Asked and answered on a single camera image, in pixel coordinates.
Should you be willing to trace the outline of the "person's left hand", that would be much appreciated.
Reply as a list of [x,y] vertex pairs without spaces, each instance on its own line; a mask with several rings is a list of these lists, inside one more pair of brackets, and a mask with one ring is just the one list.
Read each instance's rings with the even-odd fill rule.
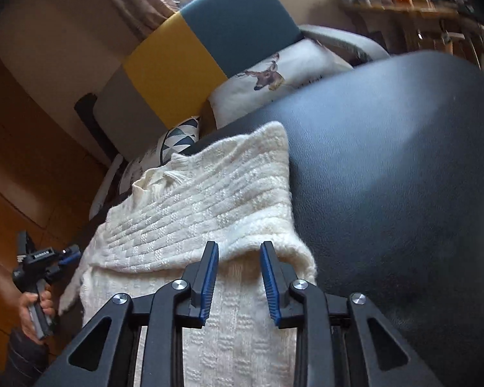
[[47,285],[45,290],[41,294],[41,298],[38,299],[38,295],[35,293],[24,292],[19,297],[19,317],[21,322],[21,328],[23,334],[25,334],[28,339],[33,341],[38,345],[45,344],[44,340],[40,340],[35,332],[34,323],[31,320],[30,313],[28,311],[28,307],[32,304],[40,302],[41,308],[43,313],[48,316],[50,319],[55,317],[55,308],[54,303],[52,300],[52,292],[51,287]]

